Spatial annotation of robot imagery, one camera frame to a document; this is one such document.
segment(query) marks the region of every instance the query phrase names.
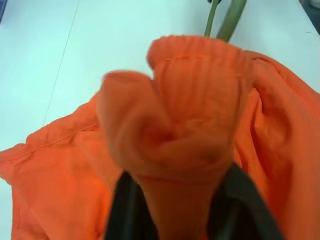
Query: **orange garment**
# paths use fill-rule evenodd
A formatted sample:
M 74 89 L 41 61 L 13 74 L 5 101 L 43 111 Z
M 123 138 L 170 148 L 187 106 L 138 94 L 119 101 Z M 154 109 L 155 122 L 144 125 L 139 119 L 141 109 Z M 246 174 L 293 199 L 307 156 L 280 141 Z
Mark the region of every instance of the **orange garment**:
M 163 222 L 171 210 L 176 229 L 194 224 L 198 236 L 203 223 L 190 219 L 207 205 L 191 200 L 214 194 L 231 151 L 286 238 L 319 239 L 320 95 L 278 62 L 215 39 L 162 38 L 148 61 L 154 81 L 107 74 L 89 103 L 0 152 L 12 239 L 101 237 L 118 166 L 142 185 L 158 230 L 174 231 Z

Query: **orange fabric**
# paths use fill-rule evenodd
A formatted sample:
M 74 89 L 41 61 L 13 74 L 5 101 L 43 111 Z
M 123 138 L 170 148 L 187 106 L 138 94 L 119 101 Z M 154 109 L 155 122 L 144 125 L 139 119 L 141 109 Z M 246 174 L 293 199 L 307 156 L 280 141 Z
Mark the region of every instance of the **orange fabric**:
M 154 81 L 107 74 L 89 103 L 0 152 L 12 239 L 101 237 L 114 162 L 141 184 L 163 238 L 186 226 L 197 238 L 231 154 L 288 240 L 319 239 L 320 95 L 276 61 L 215 39 L 162 38 L 148 61 Z

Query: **white table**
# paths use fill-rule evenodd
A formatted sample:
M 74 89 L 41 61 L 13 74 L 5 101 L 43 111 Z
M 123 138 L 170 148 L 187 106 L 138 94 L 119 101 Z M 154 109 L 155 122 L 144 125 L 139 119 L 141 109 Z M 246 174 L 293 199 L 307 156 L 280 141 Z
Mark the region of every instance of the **white table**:
M 215 36 L 230 0 L 218 6 Z M 207 0 L 8 0 L 0 25 L 0 151 L 71 114 L 104 73 L 152 74 L 163 35 L 203 35 Z M 320 91 L 319 35 L 298 0 L 248 0 L 231 43 L 281 62 Z M 11 189 L 0 182 L 0 239 L 10 239 Z

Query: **seam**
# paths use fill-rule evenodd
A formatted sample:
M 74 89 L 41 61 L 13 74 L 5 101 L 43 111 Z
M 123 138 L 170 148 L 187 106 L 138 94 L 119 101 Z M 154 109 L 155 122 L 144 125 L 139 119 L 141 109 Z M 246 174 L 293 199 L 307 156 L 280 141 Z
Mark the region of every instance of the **seam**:
M 91 129 L 91 128 L 96 127 L 96 126 L 97 126 L 97 124 L 95 123 L 95 124 L 93 124 L 93 125 L 87 126 L 87 127 L 82 128 L 82 129 L 80 129 L 80 130 L 74 131 L 74 132 L 68 134 L 67 136 L 64 136 L 64 137 L 62 137 L 62 138 L 59 138 L 58 140 L 55 140 L 55 141 L 52 141 L 52 142 L 50 142 L 50 143 L 46 143 L 46 144 L 40 145 L 40 146 L 34 148 L 33 150 L 30 150 L 30 151 L 28 151 L 28 152 L 23 153 L 22 155 L 19 155 L 19 156 L 17 156 L 17 157 L 11 158 L 11 159 L 8 159 L 6 162 L 15 161 L 15 160 L 17 160 L 17 159 L 19 159 L 19 158 L 22 158 L 22 157 L 24 157 L 24 156 L 26 156 L 26 155 L 28 155 L 28 154 L 32 154 L 33 152 L 35 152 L 35 151 L 37 151 L 37 150 L 39 150 L 39 149 L 42 149 L 42 148 L 48 147 L 48 146 L 50 146 L 50 145 L 56 144 L 56 143 L 58 143 L 58 142 L 60 142 L 60 141 L 62 141 L 62 140 L 65 140 L 65 139 L 73 136 L 73 135 L 76 135 L 77 133 L 85 132 L 86 130 Z
M 20 205 L 17 205 L 17 193 L 15 193 L 15 199 L 12 194 L 12 229 L 11 229 L 11 237 L 13 240 L 18 240 L 21 235 L 21 210 Z
M 211 55 L 206 55 L 206 54 L 183 54 L 183 55 L 178 55 L 174 57 L 168 57 L 165 58 L 157 63 L 157 65 L 160 65 L 164 62 L 171 62 L 174 60 L 180 60 L 180 59 L 190 59 L 190 58 L 200 58 L 200 59 L 210 59 L 210 60 L 215 60 L 217 59 L 217 56 L 211 56 Z

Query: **green rod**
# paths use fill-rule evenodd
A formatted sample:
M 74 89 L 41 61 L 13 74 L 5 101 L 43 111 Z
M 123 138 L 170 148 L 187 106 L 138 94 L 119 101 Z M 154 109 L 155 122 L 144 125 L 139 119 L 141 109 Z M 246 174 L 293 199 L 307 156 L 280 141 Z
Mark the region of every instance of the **green rod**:
M 229 42 L 240 20 L 241 14 L 244 11 L 246 3 L 247 0 L 232 0 L 223 24 L 216 36 L 217 39 Z
M 204 36 L 210 38 L 212 23 L 214 22 L 214 17 L 216 13 L 216 9 L 218 6 L 219 0 L 213 0 L 212 7 L 209 13 L 208 21 L 206 22 Z

